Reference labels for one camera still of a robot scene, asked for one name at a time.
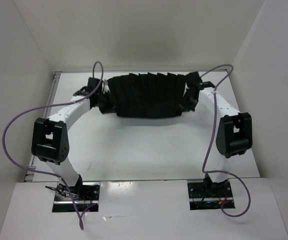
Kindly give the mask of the black pleated skirt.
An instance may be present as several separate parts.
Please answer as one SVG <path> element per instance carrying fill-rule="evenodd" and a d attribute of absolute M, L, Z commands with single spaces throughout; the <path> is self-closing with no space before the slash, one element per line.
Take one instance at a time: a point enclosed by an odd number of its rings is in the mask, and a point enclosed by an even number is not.
<path fill-rule="evenodd" d="M 163 119 L 178 112 L 185 75 L 145 73 L 115 76 L 107 80 L 114 113 L 123 118 Z"/>

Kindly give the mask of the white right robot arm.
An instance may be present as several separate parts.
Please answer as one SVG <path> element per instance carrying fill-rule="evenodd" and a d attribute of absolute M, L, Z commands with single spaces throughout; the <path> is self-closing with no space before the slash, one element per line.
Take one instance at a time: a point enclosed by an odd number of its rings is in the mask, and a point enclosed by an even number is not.
<path fill-rule="evenodd" d="M 253 145 L 252 117 L 233 107 L 219 92 L 218 84 L 210 81 L 187 83 L 181 104 L 185 112 L 195 110 L 203 104 L 213 114 L 213 127 L 209 146 L 202 164 L 202 172 L 207 180 L 203 184 L 204 193 L 213 197 L 227 181 L 234 160 Z"/>

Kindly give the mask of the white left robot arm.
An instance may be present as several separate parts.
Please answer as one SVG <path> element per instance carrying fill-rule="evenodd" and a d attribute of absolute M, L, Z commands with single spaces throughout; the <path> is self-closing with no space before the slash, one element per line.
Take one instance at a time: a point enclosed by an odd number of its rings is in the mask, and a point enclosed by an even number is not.
<path fill-rule="evenodd" d="M 90 77 L 87 85 L 74 93 L 68 105 L 48 118 L 37 118 L 33 126 L 31 152 L 46 163 L 58 178 L 60 190 L 72 200 L 83 196 L 86 187 L 69 160 L 69 129 L 93 107 L 99 106 L 105 93 L 100 79 Z"/>

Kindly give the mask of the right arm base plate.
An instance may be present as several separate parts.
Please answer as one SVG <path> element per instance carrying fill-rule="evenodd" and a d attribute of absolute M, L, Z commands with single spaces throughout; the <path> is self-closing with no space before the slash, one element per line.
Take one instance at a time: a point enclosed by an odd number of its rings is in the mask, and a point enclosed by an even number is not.
<path fill-rule="evenodd" d="M 224 209 L 234 209 L 235 203 L 231 184 L 229 181 L 212 189 L 207 189 L 206 184 L 200 181 L 188 181 L 187 190 L 189 208 L 197 210 L 217 210 L 224 204 Z"/>

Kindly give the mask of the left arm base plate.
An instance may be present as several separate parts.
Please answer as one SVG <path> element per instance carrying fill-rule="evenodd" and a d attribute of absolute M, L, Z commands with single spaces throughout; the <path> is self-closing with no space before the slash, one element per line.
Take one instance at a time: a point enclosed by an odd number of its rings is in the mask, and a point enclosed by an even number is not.
<path fill-rule="evenodd" d="M 83 211 L 87 213 L 99 211 L 100 186 L 99 182 L 84 182 L 82 193 L 77 194 L 72 191 L 73 200 L 80 213 Z M 57 184 L 56 187 L 45 186 L 45 188 L 54 193 L 53 213 L 71 213 L 75 211 L 73 201 L 63 185 Z"/>

